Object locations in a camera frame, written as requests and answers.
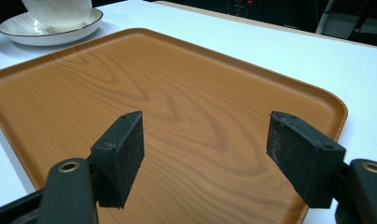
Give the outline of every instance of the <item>black bracket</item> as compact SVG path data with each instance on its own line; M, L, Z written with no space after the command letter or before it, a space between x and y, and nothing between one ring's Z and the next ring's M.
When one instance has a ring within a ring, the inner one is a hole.
M0 223L98 223L96 203L124 207L144 157L142 112L126 114L86 160L58 162L43 189L0 207Z
M377 162L343 162L345 148L304 120L271 113L267 154L311 208L339 203L338 223L377 224Z

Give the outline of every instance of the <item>tray rim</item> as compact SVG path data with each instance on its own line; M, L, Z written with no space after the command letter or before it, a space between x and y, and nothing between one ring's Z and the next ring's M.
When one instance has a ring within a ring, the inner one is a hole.
M215 59L215 56L218 56L217 59L216 59L216 61L218 61L218 62L223 62L223 63L227 62L229 64L233 63L233 64L242 65L243 67L240 68L240 69L242 69L244 71L247 71L249 68L256 67L257 69L262 69L262 70L268 71L268 72L270 72L270 74L272 74L272 77L265 77L264 75L257 75L257 77L261 77L262 79L275 80L275 78L277 78L278 82L283 83L284 86L288 86L288 84L286 84L286 81L289 82L289 83L291 83L291 82L295 83L296 85L300 84L300 88L299 89L294 88L294 90L305 91L305 89L316 89L316 91L321 91L324 94L328 94L330 96L330 98L333 99L334 101L336 101L339 104L339 106L342 108L342 112L340 113L341 122L339 123L338 126L336 126L337 128L335 130L335 134L333 136L330 136L330 138L337 141L338 138L340 137L341 133L342 133L343 126L344 126L344 124L347 120L347 117L348 117L348 109L347 109L346 104L338 96L336 96L334 93L327 91L325 89L316 87L315 85L312 85L310 83L306 83L304 81L295 79L293 77L288 77L288 76L285 76L283 74L276 73L276 72L274 72L270 69L263 68L261 66L255 65L255 64L248 63L248 62L242 61L240 59L233 58L230 55L223 54L223 53L214 51L212 49L207 49L207 48L189 43L187 41L184 41L184 40L181 40L181 39L169 36L169 35L154 32L154 31L151 31L151 30L148 30L148 29L145 29L145 28L131 28L131 29L127 29L127 30L122 30L122 31L116 32L114 34L105 35L105 36L102 36L102 37L99 37L99 38L96 38L96 39L93 39L93 40L89 40L87 42L80 43L80 44L74 45L74 46L66 48L66 49L61 49L61 50L52 52L50 54L40 56L38 58L31 59L31 60L26 61L26 62L11 65L9 67L0 69L0 79L2 79L4 77L8 77L8 76L14 76L17 71L31 69L33 67L42 65L44 63L53 63L54 60L56 60L56 59L62 58L64 56L70 55L72 53L78 53L82 50L86 50L86 49L94 47L94 46L98 46L100 44L103 44L104 42L108 42L108 41L111 41L115 38L119 38L122 35L158 35L158 36L161 36L161 37L166 37L169 40L171 40L171 42L168 42L168 44L175 45L177 43L179 45L178 47L180 47L180 48L183 48L183 49L189 48L190 51L200 52L201 55L206 55L206 57L211 58L211 59ZM17 153L17 149L15 149L15 148L18 148L18 146L16 145L16 141L14 139L12 139L12 137L8 133L8 130L10 130L10 128L6 127L6 123L4 122L4 119L5 118L3 117L3 113L2 113L2 111L0 111L0 128L2 129L3 134L7 138L8 142L10 143L14 152ZM25 170L25 173L30 177L30 180L34 184L35 188L40 189L40 186L38 184L38 177L36 177L33 174L34 171L32 171L30 166L25 164L26 163L25 158L23 158L22 155L17 155L17 158L19 159L20 163L22 164L22 166ZM308 209L301 211L300 216L298 216L298 220L303 220L305 218L307 211L308 211Z

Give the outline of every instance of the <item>brown tray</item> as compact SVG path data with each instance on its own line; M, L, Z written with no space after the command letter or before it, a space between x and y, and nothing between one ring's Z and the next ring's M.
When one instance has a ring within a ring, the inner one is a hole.
M299 223L307 208L266 156L270 113L337 139L336 96L253 64L131 29L0 71L0 126L36 188L120 115L142 110L146 155L101 223Z

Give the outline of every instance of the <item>white saucer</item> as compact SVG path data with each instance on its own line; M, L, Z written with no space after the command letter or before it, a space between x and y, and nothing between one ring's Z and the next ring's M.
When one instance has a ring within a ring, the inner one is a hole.
M98 29L103 16L104 13L101 10L93 8L90 17L84 22L82 28L59 33L51 27L41 24L26 12L2 22L0 33L23 45L61 45L92 34Z

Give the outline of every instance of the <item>white table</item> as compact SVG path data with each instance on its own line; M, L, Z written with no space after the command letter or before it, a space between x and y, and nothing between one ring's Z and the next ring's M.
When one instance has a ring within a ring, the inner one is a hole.
M140 0L99 9L105 14L100 29L72 44L29 47L0 34L0 69L120 30L147 28L334 93L349 112L339 141L348 149L345 162L377 161L377 48ZM0 131L0 205L33 190ZM335 206L334 202L330 210L311 209L305 223L333 223Z

